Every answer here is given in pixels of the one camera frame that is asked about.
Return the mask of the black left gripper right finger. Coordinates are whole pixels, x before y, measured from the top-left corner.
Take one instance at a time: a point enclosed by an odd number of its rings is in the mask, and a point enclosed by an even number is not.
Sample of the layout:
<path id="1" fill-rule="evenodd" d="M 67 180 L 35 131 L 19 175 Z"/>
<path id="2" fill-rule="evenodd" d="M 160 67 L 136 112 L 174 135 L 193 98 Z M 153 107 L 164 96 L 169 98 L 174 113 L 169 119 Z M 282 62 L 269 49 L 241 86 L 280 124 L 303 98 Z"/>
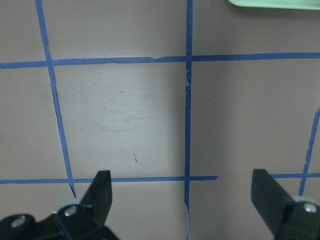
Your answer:
<path id="1" fill-rule="evenodd" d="M 275 240 L 320 238 L 320 204 L 288 194 L 265 169 L 253 170 L 250 197 Z"/>

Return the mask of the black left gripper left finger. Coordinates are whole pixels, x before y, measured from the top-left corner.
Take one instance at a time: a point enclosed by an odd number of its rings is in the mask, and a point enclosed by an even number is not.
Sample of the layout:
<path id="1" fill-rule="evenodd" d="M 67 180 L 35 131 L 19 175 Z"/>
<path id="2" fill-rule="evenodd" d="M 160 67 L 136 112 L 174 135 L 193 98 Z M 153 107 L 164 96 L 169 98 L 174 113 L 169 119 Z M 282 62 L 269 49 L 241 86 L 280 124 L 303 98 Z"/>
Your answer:
<path id="1" fill-rule="evenodd" d="M 47 218 L 36 221 L 27 213 L 0 221 L 2 240 L 116 240 L 105 225 L 112 205 L 112 181 L 108 170 L 98 171 L 83 198 L 65 204 Z"/>

